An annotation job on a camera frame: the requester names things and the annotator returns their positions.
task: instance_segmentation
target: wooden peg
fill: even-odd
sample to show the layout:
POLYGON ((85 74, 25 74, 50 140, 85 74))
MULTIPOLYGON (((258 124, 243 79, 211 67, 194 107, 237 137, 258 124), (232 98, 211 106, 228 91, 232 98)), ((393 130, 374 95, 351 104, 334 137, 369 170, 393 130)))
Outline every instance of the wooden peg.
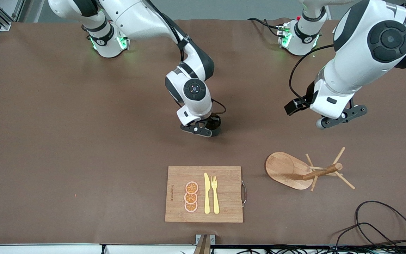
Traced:
POLYGON ((313 169, 313 170, 326 170, 326 168, 322 168, 322 167, 309 167, 309 169, 313 169))
POLYGON ((339 158, 341 157, 341 155, 343 154, 344 150, 345 150, 345 147, 342 147, 342 148, 341 148, 341 151, 340 151, 339 154, 338 154, 338 156, 336 156, 335 160, 333 161, 333 164, 335 164, 335 163, 338 162, 338 160, 339 160, 339 158))
POLYGON ((309 155, 308 154, 305 154, 306 155, 306 159, 308 160, 308 164, 311 166, 311 167, 313 167, 314 165, 313 165, 313 162, 311 161, 311 159, 309 158, 309 155))
POLYGON ((350 188, 352 188, 352 190, 355 189, 355 186, 353 186, 351 183, 349 183, 348 180, 346 180, 340 173, 335 172, 335 174, 336 174, 339 178, 341 178, 341 180, 343 180, 344 183, 346 183, 346 185, 348 185, 350 188))
MULTIPOLYGON (((309 155, 306 154, 306 159, 308 160, 308 163, 311 167, 314 167, 313 162, 311 161, 311 159, 309 158, 309 155)), ((313 183, 311 184, 311 191, 314 190, 314 187, 316 186, 316 182, 317 182, 317 176, 314 177, 313 183)))
MULTIPOLYGON (((338 156, 336 156, 335 160, 333 161, 333 164, 335 164, 335 163, 338 162, 338 160, 339 160, 339 158, 341 157, 341 155, 343 154, 344 150, 345 150, 345 147, 342 147, 342 148, 341 148, 341 151, 340 151, 339 154, 338 154, 338 156)), ((355 189, 355 186, 353 186, 351 183, 349 183, 348 180, 345 179, 340 173, 335 172, 335 175, 337 175, 341 180, 343 180, 343 182, 344 182, 346 185, 348 185, 350 188, 352 188, 352 190, 355 189)))
POLYGON ((302 178, 303 178, 303 180, 309 180, 309 179, 312 179, 312 178, 314 178, 316 176, 319 177, 319 176, 322 176, 322 175, 326 175, 326 174, 329 174, 329 173, 336 172, 336 171, 341 170, 341 169, 343 169, 343 165, 341 163, 336 163, 336 164, 328 166, 327 169, 325 169, 323 171, 311 172, 309 174, 304 175, 302 178))

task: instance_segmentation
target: yellow knife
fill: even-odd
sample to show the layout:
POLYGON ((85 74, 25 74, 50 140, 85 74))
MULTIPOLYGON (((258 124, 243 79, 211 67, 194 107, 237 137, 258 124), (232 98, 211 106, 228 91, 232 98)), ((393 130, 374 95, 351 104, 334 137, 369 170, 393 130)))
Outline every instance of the yellow knife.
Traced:
POLYGON ((208 174, 204 174, 204 212, 209 214, 209 190, 211 189, 211 182, 209 181, 208 174))

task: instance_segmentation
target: yellow fork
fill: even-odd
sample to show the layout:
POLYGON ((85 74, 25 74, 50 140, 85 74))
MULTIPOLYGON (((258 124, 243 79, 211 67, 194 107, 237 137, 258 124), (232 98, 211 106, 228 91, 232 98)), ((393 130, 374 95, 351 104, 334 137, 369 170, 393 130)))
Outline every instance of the yellow fork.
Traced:
POLYGON ((219 214, 219 199, 217 198, 217 177, 211 176, 211 187, 213 187, 213 196, 214 196, 214 213, 219 214))

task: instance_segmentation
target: brown table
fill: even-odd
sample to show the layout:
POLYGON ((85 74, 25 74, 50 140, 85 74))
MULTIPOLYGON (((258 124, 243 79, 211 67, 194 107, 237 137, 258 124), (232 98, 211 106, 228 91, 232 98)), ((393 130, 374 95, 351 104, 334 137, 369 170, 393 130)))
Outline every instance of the brown table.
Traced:
MULTIPOLYGON (((335 23, 325 25, 319 45, 332 42, 335 23)), ((366 116, 321 131, 313 111, 286 115, 298 57, 264 27, 178 24, 216 63, 207 84, 228 108, 218 137, 179 129, 164 87, 179 61, 170 40, 133 42, 133 51, 104 59, 79 24, 15 23, 0 34, 0 243, 183 244, 213 233, 219 244, 328 244, 353 224, 362 201, 383 201, 406 216, 406 70, 393 69, 355 96, 366 116), (302 160, 309 153, 327 165, 342 146, 343 173, 356 190, 323 177, 313 193, 298 191, 264 169, 276 151, 302 160), (169 165, 242 166, 244 223, 164 222, 169 165)), ((327 49, 306 59, 295 89, 303 93, 333 55, 327 49)), ((364 208, 361 220, 406 238, 392 212, 364 208)), ((366 242, 353 231, 342 243, 366 242)))

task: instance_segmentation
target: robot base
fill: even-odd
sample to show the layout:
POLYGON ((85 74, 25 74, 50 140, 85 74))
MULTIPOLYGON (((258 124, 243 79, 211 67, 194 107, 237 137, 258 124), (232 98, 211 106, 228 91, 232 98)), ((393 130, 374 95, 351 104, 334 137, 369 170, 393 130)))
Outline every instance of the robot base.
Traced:
POLYGON ((278 42, 280 45, 287 49, 289 53, 295 55, 295 56, 304 56, 306 53, 310 52, 315 46, 317 39, 319 38, 319 35, 314 38, 310 43, 303 43, 302 39, 300 39, 296 34, 295 34, 295 24, 297 23, 297 20, 294 19, 291 22, 284 24, 283 26, 286 27, 286 29, 289 29, 289 31, 286 33, 282 33, 285 35, 285 38, 278 38, 278 42))
POLYGON ((103 41, 90 39, 93 48, 104 58, 114 58, 122 53, 123 50, 129 50, 130 39, 126 38, 117 27, 114 27, 114 30, 115 33, 104 46, 100 45, 100 43, 104 43, 103 41))

